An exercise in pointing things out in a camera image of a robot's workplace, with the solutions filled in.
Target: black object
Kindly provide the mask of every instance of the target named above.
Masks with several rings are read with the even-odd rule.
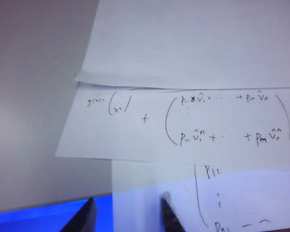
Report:
[[[71,218],[61,232],[94,232],[97,217],[97,205],[89,198],[83,207]]]
[[[160,198],[161,217],[165,232],[185,232],[178,218],[164,197]]]

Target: white paper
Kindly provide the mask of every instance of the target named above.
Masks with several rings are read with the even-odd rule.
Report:
[[[290,89],[134,91],[80,85],[56,155],[290,171]]]
[[[187,232],[290,228],[290,172],[112,161],[114,229],[162,232],[160,197]]]
[[[290,87],[290,1],[100,0],[79,81]]]

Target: gray wall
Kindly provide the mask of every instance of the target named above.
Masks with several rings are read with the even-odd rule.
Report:
[[[0,0],[0,212],[111,191],[108,160],[55,158],[97,0]]]

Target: blue light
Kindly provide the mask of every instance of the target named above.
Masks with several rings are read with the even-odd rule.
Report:
[[[112,196],[94,199],[97,204],[96,232],[113,231]],[[24,209],[0,214],[0,232],[60,231],[87,200]]]

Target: handwritten math equation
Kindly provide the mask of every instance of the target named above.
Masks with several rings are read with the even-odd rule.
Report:
[[[197,195],[197,207],[198,207],[198,211],[199,211],[199,216],[204,224],[204,226],[206,226],[208,229],[214,229],[214,230],[210,230],[210,231],[215,231],[215,232],[233,232],[233,231],[245,231],[246,228],[249,227],[256,227],[258,228],[258,226],[260,225],[261,228],[264,228],[264,224],[271,226],[271,224],[275,224],[275,219],[276,218],[271,218],[271,214],[266,216],[266,211],[264,211],[263,213],[265,213],[263,215],[263,213],[259,213],[256,214],[256,217],[254,217],[254,219],[249,219],[249,221],[246,221],[247,219],[245,217],[242,217],[242,224],[237,224],[237,225],[233,225],[233,223],[227,222],[227,221],[215,221],[215,220],[211,220],[211,223],[209,223],[208,218],[204,217],[203,215],[203,209],[201,208],[201,205],[203,205],[204,202],[202,202],[202,199],[199,198],[199,193],[198,191],[200,191],[198,186],[199,183],[199,179],[197,177],[197,173],[196,173],[196,166],[194,168],[194,172],[195,172],[195,185],[196,185],[196,195]],[[230,207],[230,202],[225,202],[225,199],[223,196],[224,194],[227,194],[226,192],[220,192],[219,188],[215,188],[215,184],[211,184],[211,182],[213,181],[213,179],[218,178],[221,176],[221,170],[217,167],[211,167],[211,166],[204,166],[203,167],[203,174],[206,174],[205,178],[207,179],[207,181],[203,181],[203,183],[206,183],[206,187],[210,188],[211,190],[213,190],[212,192],[210,192],[209,194],[212,195],[212,200],[211,202],[216,204],[216,209],[217,212],[220,212],[220,210],[223,210],[224,208],[229,208]],[[240,193],[245,192],[245,186],[239,189]],[[288,211],[288,215],[290,217],[290,205],[287,206],[284,210]]]
[[[268,94],[263,93],[261,90],[251,90],[250,92],[241,93],[239,91],[234,94],[224,96],[223,94],[212,93],[211,91],[182,91],[177,94],[176,98],[173,98],[171,103],[165,106],[165,134],[168,139],[174,144],[180,147],[185,146],[186,144],[201,144],[205,141],[215,143],[217,141],[226,141],[228,139],[241,138],[246,143],[255,144],[256,146],[261,146],[265,144],[279,143],[281,138],[288,137],[290,140],[290,122],[288,117],[288,112],[276,94]],[[133,112],[133,106],[130,107],[131,102],[137,101],[135,100],[137,97],[132,97],[132,95],[122,96],[117,91],[114,92],[110,99],[106,98],[90,98],[87,99],[84,106],[86,108],[94,107],[97,104],[107,104],[108,105],[108,114],[111,116],[116,116],[128,112]],[[172,114],[177,114],[178,110],[187,110],[187,115],[189,115],[189,110],[194,109],[195,107],[199,107],[201,105],[206,104],[223,104],[223,102],[227,102],[228,104],[234,103],[242,103],[248,105],[252,105],[254,102],[264,102],[269,104],[275,104],[275,107],[279,107],[281,111],[285,114],[285,119],[287,121],[287,128],[283,128],[281,126],[272,125],[267,130],[247,130],[243,134],[231,134],[229,132],[219,132],[213,131],[207,128],[191,128],[190,130],[180,131],[177,135],[174,133],[171,135],[169,132],[169,117],[173,108],[176,107],[175,112]],[[158,116],[153,114],[149,114],[148,112],[143,113],[142,116],[139,116],[140,124],[147,124],[150,120],[158,120]]]

